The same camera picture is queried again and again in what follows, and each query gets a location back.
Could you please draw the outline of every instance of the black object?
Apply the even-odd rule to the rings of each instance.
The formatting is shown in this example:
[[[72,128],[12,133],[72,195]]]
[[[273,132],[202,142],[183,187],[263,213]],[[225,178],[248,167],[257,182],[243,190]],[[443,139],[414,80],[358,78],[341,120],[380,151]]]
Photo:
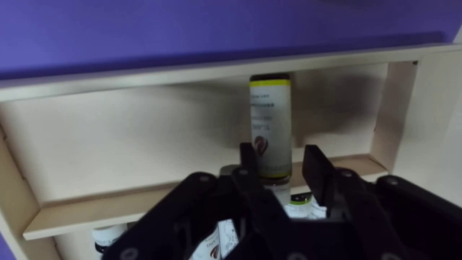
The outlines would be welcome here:
[[[107,252],[110,247],[104,247],[104,246],[100,246],[100,245],[95,245],[95,250],[101,255],[104,255],[104,252]]]
[[[250,143],[241,165],[215,178],[192,174],[111,246],[104,260],[183,260],[233,220],[238,246],[227,260],[458,260],[462,210],[399,177],[377,184],[335,169],[306,146],[303,177],[328,219],[290,220],[256,174]]]
[[[261,74],[250,77],[250,81],[290,80],[289,74]]]

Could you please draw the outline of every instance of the wooden shelf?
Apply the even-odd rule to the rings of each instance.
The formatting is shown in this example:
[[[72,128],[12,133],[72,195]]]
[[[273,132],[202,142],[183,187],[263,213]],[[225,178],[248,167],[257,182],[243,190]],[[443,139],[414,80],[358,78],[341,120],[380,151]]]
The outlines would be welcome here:
[[[419,61],[422,57],[429,54],[442,54],[461,50],[462,45],[409,47],[400,50],[296,55],[235,63],[212,63],[188,67],[162,67],[65,77],[10,80],[0,83],[0,102],[55,97],[134,87],[183,84],[240,76],[272,74],[280,71],[306,71],[347,65],[350,67]]]
[[[374,180],[387,174],[380,164],[368,155],[334,158],[335,167],[350,168],[361,177]],[[295,164],[292,193],[305,193],[308,187],[302,177],[302,164]],[[78,230],[116,226],[140,220],[153,206],[168,195],[175,185],[156,187],[132,194],[108,195],[85,201],[69,201],[48,206],[39,211],[29,224],[23,237],[39,240]]]

